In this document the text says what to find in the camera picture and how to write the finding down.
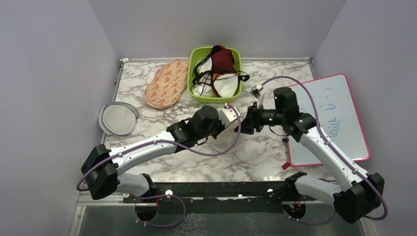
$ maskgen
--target gray wall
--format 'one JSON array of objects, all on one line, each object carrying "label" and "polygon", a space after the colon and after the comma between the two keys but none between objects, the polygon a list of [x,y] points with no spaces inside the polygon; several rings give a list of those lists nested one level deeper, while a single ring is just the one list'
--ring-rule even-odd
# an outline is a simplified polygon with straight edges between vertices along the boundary
[{"label": "gray wall", "polygon": [[347,0],[313,60],[317,76],[350,80],[372,155],[362,165],[386,181],[379,235],[417,234],[416,55],[417,1]]},{"label": "gray wall", "polygon": [[116,54],[87,0],[1,1],[0,32],[0,234],[68,235]]},{"label": "gray wall", "polygon": [[89,0],[119,57],[313,57],[345,0]]}]

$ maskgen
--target red eraser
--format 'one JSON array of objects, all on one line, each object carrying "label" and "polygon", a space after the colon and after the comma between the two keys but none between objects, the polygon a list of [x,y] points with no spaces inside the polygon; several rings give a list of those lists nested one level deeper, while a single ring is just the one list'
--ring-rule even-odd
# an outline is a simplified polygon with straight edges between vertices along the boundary
[{"label": "red eraser", "polygon": [[288,167],[290,167],[291,166],[291,164],[289,163],[289,162],[286,162],[284,165],[282,165],[282,168],[284,169],[284,170],[286,170]]}]

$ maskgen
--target marble surface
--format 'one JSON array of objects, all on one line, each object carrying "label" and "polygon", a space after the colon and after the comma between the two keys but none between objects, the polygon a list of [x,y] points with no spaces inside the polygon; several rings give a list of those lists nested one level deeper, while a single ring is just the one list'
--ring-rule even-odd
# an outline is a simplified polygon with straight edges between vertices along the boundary
[{"label": "marble surface", "polygon": [[[106,136],[104,144],[107,148],[129,145],[152,137],[165,130],[170,124],[192,117],[194,112],[205,105],[193,100],[188,92],[184,91],[179,101],[168,109],[156,110],[148,107],[143,100],[143,94],[156,71],[164,64],[132,62],[124,65],[116,101],[132,104],[138,110],[139,119],[129,136]],[[313,79],[307,62],[242,61],[242,70],[251,75],[251,78],[243,84],[241,95],[232,103],[240,109],[242,117],[246,115],[247,107],[256,100],[249,94],[249,90],[254,85],[276,75],[292,76],[303,82]],[[264,89],[267,93],[264,107],[273,109],[272,91],[291,84],[294,82],[285,79],[268,83]],[[273,129],[277,134],[284,134],[281,127],[276,126]],[[289,167],[283,170],[281,166],[288,161],[288,148],[281,139],[282,137],[275,136],[265,127],[260,133],[248,135],[244,146],[235,153],[205,157],[189,151],[181,151],[155,158],[130,169],[128,173],[146,173],[155,182],[273,181],[284,180],[298,171],[307,172],[316,178],[334,179],[323,166]],[[194,149],[206,153],[218,153],[208,143],[196,146]]]}]

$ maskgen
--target green plastic bin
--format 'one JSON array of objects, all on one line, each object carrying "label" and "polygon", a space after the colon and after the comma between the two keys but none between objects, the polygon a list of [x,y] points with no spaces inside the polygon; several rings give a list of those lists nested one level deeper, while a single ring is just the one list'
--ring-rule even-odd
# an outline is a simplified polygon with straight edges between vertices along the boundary
[{"label": "green plastic bin", "polygon": [[[201,62],[201,60],[203,60],[204,58],[206,58],[206,56],[208,54],[210,54],[212,47],[201,47],[201,48],[196,48],[193,50],[193,52],[191,53],[190,56],[190,65],[188,67],[188,78],[187,78],[187,90],[188,93],[196,100],[199,102],[206,102],[206,103],[227,103],[227,102],[233,102],[236,100],[236,98],[240,95],[240,93],[242,92],[242,81],[239,81],[238,84],[238,89],[236,90],[235,95],[233,95],[232,97],[200,97],[200,96],[196,96],[193,94],[193,92],[191,91],[191,87],[193,86],[193,79],[194,79],[194,75],[193,75],[193,70],[195,68],[195,66]],[[232,56],[235,59],[235,64],[233,65],[233,68],[236,71],[241,71],[242,69],[242,65],[240,62],[240,54],[237,50],[233,49],[233,48],[227,48],[232,50]]]}]

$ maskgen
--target pink oven mitt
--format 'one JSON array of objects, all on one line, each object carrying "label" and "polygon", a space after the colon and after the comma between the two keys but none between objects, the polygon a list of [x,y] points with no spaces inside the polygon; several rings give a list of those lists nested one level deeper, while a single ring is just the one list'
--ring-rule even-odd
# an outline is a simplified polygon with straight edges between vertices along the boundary
[{"label": "pink oven mitt", "polygon": [[145,103],[155,109],[174,105],[187,87],[188,62],[175,61],[159,69],[145,90]]}]

